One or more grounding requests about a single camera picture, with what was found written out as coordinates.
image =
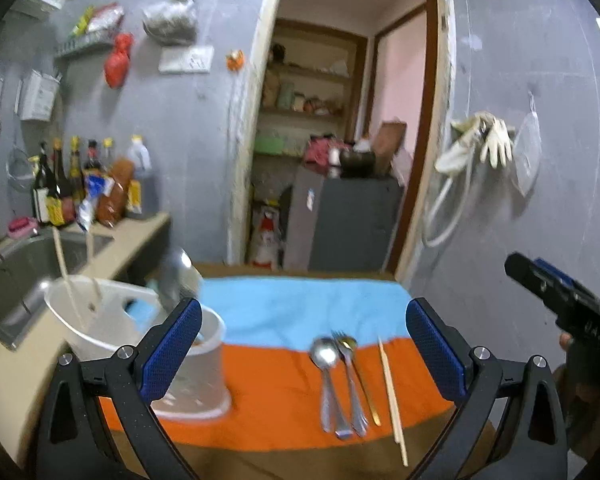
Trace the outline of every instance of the person's hand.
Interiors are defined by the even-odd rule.
[[[567,351],[572,343],[573,338],[570,334],[562,333],[560,335],[560,346],[564,351]],[[577,455],[585,460],[590,460],[600,447],[600,386],[583,383],[578,383],[575,386],[569,384],[566,380],[565,371],[566,366],[562,365],[554,372],[554,380],[563,414],[566,415],[569,412],[571,405],[577,398],[588,404],[584,418],[592,420],[590,428],[575,442],[570,442],[570,447]]]

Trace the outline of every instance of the gold fork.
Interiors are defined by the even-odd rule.
[[[371,417],[374,420],[374,424],[376,426],[380,426],[380,416],[378,415],[378,410],[376,410],[376,406],[374,405],[373,400],[371,399],[371,392],[366,386],[365,380],[362,378],[362,373],[360,373],[360,368],[358,368],[358,362],[356,361],[356,348],[358,347],[358,342],[355,338],[350,335],[345,334],[344,332],[333,332],[333,336],[343,345],[351,350],[352,355],[352,364],[353,369],[356,371],[356,375],[358,376],[358,380],[360,381],[360,386],[362,386],[362,391],[365,394],[366,403],[369,405],[369,411],[371,412]]]

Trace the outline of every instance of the white bucket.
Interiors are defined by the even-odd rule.
[[[178,368],[167,393],[151,407],[158,418],[204,420],[224,415],[231,395],[222,373],[222,340],[226,327],[218,314],[202,306],[202,328]]]
[[[72,306],[64,279],[51,283],[45,291],[45,302],[49,310],[68,329],[66,339],[80,361],[111,357],[122,345],[137,345],[153,325],[167,319],[158,300],[150,288],[127,285],[110,280],[96,280],[102,304],[97,299],[96,287],[91,278],[70,276],[71,292],[78,313]],[[144,330],[139,330],[136,321],[125,311],[130,300],[142,300],[155,309],[153,319]]]
[[[80,361],[111,357],[125,344],[136,346],[148,329],[162,323],[167,314],[158,295],[150,288],[109,280],[96,280],[102,293],[102,304],[95,312],[89,304],[98,305],[93,280],[71,276],[71,290],[79,317],[72,307],[66,283],[55,280],[45,292],[51,312],[68,329],[66,339]],[[125,311],[128,300],[143,300],[155,307],[155,317],[145,330],[139,331],[135,320]],[[171,420],[204,420],[226,413],[231,396],[222,373],[222,340],[226,327],[218,314],[202,306],[202,327],[194,344],[178,368],[169,389],[160,400],[152,402],[155,415]]]

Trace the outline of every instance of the metal spoon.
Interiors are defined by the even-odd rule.
[[[320,401],[320,423],[322,429],[329,433],[331,431],[331,413],[335,416],[336,436],[345,440],[353,436],[353,430],[344,417],[342,407],[336,397],[336,390],[331,382],[330,368],[338,363],[338,346],[329,337],[314,339],[309,350],[311,361],[320,368],[322,372],[322,399]]]
[[[349,348],[351,350],[351,361],[353,363],[353,369],[356,371],[356,375],[358,376],[358,380],[360,381],[360,386],[362,386],[362,391],[365,394],[366,403],[369,405],[369,411],[371,412],[371,417],[374,420],[374,424],[376,426],[380,426],[380,416],[378,415],[378,410],[376,410],[376,406],[371,399],[371,392],[369,391],[368,386],[366,386],[365,380],[362,378],[362,373],[360,373],[360,368],[358,368],[358,363],[356,362],[355,350],[358,348],[358,342],[355,338],[350,335],[338,334],[338,341]]]
[[[345,335],[342,332],[333,332],[333,338],[336,341],[338,350],[342,354],[342,359],[347,372],[347,384],[349,385],[349,399],[351,401],[351,425],[359,436],[366,435],[368,421],[366,420],[365,412],[360,405],[360,398],[356,390],[356,383],[353,380],[353,350],[343,343]]]

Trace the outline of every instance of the bottle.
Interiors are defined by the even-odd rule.
[[[102,172],[108,176],[114,162],[113,139],[111,137],[107,137],[102,141],[102,145],[104,146],[104,155],[102,156]]]
[[[87,162],[84,163],[84,176],[89,174],[97,176],[101,176],[102,174],[102,164],[98,160],[98,143],[93,139],[89,141]]]
[[[84,200],[84,179],[80,166],[80,137],[71,138],[71,159],[69,162],[69,183],[71,183],[74,207],[76,210]]]
[[[131,137],[126,158],[134,164],[134,177],[129,183],[126,200],[126,215],[141,220],[151,218],[158,212],[158,192],[149,151],[142,143],[141,136]]]
[[[33,205],[33,216],[38,224],[45,226],[49,224],[49,212],[46,208],[46,197],[50,188],[56,187],[54,174],[46,161],[46,142],[40,142],[40,155],[38,156],[38,172],[31,187],[31,201]]]
[[[60,199],[62,222],[57,224],[52,218],[54,225],[65,225],[75,220],[74,194],[71,183],[64,174],[64,162],[62,160],[62,139],[54,139],[54,178],[56,179],[56,190]]]

